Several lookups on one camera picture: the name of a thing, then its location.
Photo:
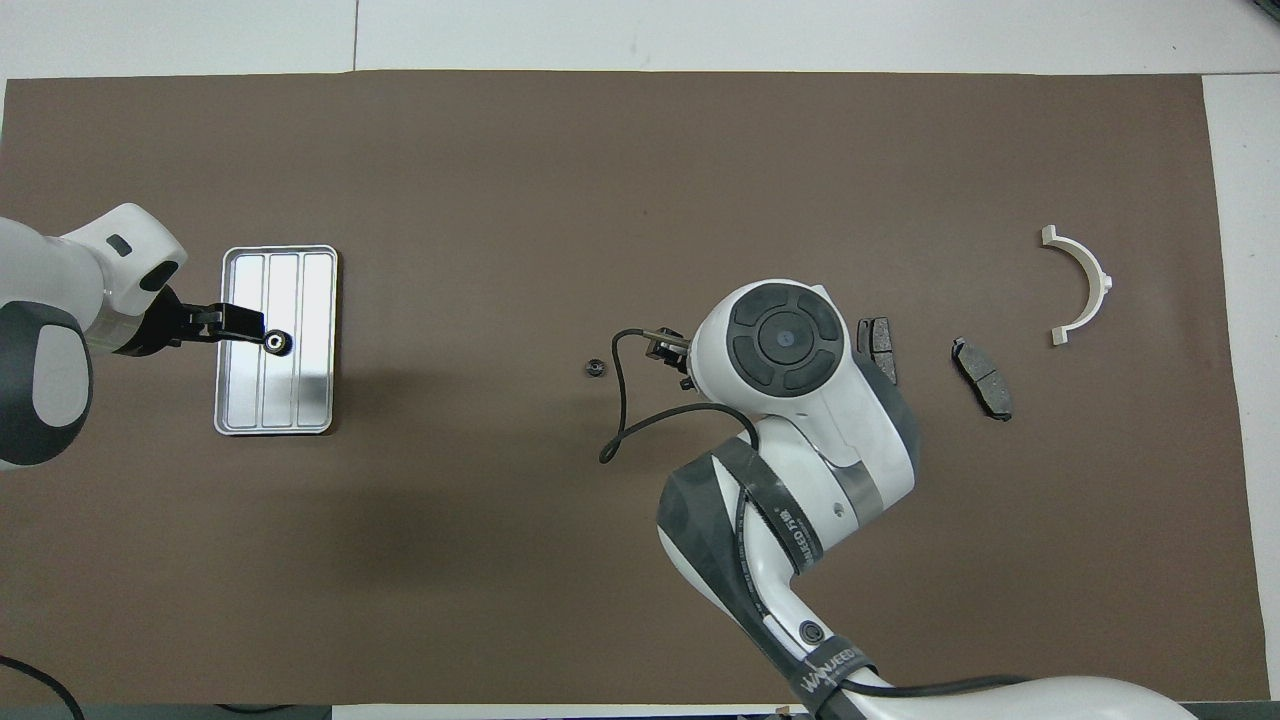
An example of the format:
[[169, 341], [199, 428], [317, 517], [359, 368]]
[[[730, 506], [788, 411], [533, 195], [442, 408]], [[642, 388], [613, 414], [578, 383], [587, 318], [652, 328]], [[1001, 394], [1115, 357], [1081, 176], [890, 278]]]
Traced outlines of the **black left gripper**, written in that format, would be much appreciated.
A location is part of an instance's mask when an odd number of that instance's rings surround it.
[[136, 333], [125, 343], [125, 356], [145, 357], [164, 348], [178, 348], [183, 341], [198, 343], [236, 341], [262, 345], [266, 333], [265, 315], [259, 310], [238, 305], [183, 304], [177, 292], [165, 284], [142, 315]]

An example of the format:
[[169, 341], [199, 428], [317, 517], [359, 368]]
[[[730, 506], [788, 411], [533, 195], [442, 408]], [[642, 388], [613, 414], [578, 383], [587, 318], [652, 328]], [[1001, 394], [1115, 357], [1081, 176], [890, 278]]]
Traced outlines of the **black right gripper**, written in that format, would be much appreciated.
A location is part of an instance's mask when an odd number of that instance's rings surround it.
[[[649, 359], [662, 361], [675, 369], [689, 366], [690, 340], [672, 334], [650, 334], [648, 338], [650, 341], [648, 346]], [[685, 375], [680, 380], [680, 388], [681, 391], [696, 391], [698, 386], [691, 375]]]

